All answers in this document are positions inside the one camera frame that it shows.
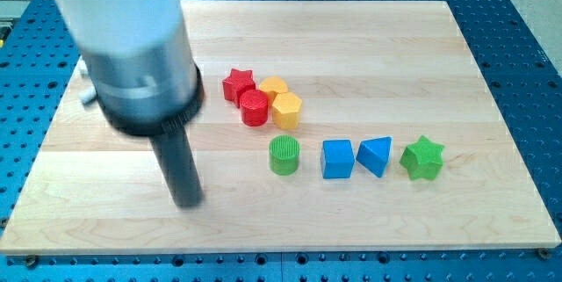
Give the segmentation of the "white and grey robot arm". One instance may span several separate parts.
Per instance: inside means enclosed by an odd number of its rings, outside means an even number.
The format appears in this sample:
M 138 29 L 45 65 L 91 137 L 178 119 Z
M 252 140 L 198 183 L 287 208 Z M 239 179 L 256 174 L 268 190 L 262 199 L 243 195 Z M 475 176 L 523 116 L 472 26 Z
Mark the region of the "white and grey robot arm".
M 181 130 L 203 86 L 180 0 L 55 0 L 110 124 L 130 135 Z

